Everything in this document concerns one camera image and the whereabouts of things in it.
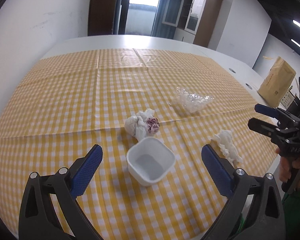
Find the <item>white container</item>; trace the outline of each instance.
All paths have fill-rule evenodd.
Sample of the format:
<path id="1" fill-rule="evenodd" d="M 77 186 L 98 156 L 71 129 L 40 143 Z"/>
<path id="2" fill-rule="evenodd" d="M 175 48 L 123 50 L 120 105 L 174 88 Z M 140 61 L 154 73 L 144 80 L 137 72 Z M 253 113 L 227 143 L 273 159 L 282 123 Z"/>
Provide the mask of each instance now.
<path id="1" fill-rule="evenodd" d="M 162 180 L 176 163 L 173 152 L 154 137 L 145 137 L 127 153 L 128 170 L 142 185 Z"/>

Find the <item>blue textured pad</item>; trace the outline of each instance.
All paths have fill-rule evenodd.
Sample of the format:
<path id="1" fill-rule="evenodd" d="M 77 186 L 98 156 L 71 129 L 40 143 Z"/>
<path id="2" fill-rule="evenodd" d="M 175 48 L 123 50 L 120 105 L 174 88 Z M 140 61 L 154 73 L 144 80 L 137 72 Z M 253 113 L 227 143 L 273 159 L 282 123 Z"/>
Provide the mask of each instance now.
<path id="1" fill-rule="evenodd" d="M 264 114 L 264 115 L 267 115 L 267 116 L 272 117 L 272 118 L 278 119 L 278 117 L 279 117 L 278 110 L 275 109 L 275 108 L 269 107 L 269 106 L 256 104 L 255 107 L 254 107 L 254 110 L 257 113 Z"/>
<path id="2" fill-rule="evenodd" d="M 101 161 L 102 148 L 98 145 L 85 159 L 71 181 L 70 194 L 73 198 L 83 195 Z"/>
<path id="3" fill-rule="evenodd" d="M 202 147 L 201 158 L 219 193 L 227 198 L 233 194 L 233 180 L 219 161 L 219 156 L 210 145 Z"/>

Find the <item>white table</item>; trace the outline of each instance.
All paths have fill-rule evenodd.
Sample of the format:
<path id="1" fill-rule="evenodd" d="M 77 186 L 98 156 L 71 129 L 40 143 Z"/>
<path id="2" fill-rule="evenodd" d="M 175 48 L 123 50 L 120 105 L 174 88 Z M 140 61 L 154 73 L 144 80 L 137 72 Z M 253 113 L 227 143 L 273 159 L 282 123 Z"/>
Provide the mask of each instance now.
<path id="1" fill-rule="evenodd" d="M 52 47 L 43 57 L 53 57 L 57 55 L 86 51 L 96 49 L 162 49 L 184 53 L 191 53 L 199 56 L 209 57 L 216 61 L 221 67 L 227 70 L 260 104 L 267 105 L 263 98 L 257 93 L 258 88 L 263 82 L 263 78 L 257 74 L 247 64 L 224 55 L 220 52 L 207 49 L 205 47 L 189 44 L 186 42 L 168 40 L 164 38 L 137 36 L 137 35 L 101 35 L 76 38 L 64 41 Z M 277 174 L 276 169 L 279 164 L 280 157 L 277 156 L 268 172 Z M 247 199 L 243 213 L 246 214 L 252 201 Z"/>

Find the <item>curtain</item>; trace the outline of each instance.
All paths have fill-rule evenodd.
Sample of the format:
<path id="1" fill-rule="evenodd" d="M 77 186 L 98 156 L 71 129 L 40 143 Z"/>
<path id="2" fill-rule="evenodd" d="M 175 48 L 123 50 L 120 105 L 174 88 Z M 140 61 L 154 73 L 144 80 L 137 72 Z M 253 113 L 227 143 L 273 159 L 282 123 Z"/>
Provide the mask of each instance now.
<path id="1" fill-rule="evenodd" d="M 159 0 L 157 12 L 155 14 L 151 36 L 173 39 L 176 27 L 162 23 L 164 10 L 168 0 Z"/>

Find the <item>yellow checkered tablecloth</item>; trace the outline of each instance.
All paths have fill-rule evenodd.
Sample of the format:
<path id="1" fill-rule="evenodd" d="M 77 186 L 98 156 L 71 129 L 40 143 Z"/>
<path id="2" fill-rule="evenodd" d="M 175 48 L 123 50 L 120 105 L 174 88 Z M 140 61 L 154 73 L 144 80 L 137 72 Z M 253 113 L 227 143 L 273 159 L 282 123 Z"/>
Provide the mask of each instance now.
<path id="1" fill-rule="evenodd" d="M 185 114 L 169 103 L 176 87 L 215 99 Z M 274 145 L 248 129 L 256 101 L 210 58 L 147 49 L 83 51 L 40 60 L 24 77 L 0 118 L 0 217 L 18 233 L 29 174 L 54 174 L 94 144 L 103 161 L 77 200 L 104 239 L 190 239 L 206 231 L 226 202 L 201 160 L 220 129 L 232 130 L 248 174 L 263 176 Z M 124 121 L 154 109 L 156 135 L 176 155 L 158 184 L 142 187 L 128 172 L 126 153 L 137 141 Z M 70 229 L 56 199 L 62 227 Z"/>

